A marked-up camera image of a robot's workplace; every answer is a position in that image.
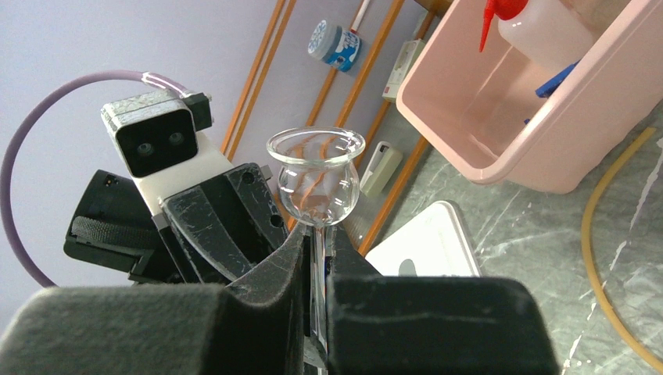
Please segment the clear glass thistle funnel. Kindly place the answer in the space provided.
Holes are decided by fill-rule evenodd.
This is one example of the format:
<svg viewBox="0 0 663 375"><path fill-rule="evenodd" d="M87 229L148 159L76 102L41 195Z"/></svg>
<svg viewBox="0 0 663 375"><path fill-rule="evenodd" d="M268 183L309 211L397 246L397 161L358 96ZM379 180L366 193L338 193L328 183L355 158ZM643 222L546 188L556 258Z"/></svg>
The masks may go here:
<svg viewBox="0 0 663 375"><path fill-rule="evenodd" d="M283 130L267 141L268 153L281 163L278 195L298 223L312 230L310 254L310 342L317 373L328 373L326 306L326 232L354 209L360 182L353 160L365 149L361 134L341 127Z"/></svg>

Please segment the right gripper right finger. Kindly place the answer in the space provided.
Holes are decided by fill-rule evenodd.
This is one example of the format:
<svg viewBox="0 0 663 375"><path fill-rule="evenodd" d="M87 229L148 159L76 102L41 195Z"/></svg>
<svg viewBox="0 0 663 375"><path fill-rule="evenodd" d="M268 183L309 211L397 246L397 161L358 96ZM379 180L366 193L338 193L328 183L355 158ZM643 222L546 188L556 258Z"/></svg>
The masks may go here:
<svg viewBox="0 0 663 375"><path fill-rule="evenodd" d="M328 229L332 374L557 374L530 291L503 277L387 277Z"/></svg>

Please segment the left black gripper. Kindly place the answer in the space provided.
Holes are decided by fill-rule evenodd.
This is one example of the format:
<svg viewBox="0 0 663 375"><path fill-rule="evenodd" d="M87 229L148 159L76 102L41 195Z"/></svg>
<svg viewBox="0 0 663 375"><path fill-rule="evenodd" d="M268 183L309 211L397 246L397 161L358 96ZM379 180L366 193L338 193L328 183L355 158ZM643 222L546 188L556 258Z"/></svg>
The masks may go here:
<svg viewBox="0 0 663 375"><path fill-rule="evenodd" d="M148 274L130 279L229 284L265 260L288 236L268 170L244 163L158 202L148 218L157 242Z"/></svg>

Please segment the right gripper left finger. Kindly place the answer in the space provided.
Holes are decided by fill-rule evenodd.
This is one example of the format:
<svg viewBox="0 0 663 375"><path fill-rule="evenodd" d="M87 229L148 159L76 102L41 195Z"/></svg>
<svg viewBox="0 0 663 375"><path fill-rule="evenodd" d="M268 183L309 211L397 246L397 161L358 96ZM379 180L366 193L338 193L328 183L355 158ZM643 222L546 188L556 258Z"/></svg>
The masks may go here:
<svg viewBox="0 0 663 375"><path fill-rule="evenodd" d="M228 284L51 287L1 339L4 374L301 374L303 243Z"/></svg>

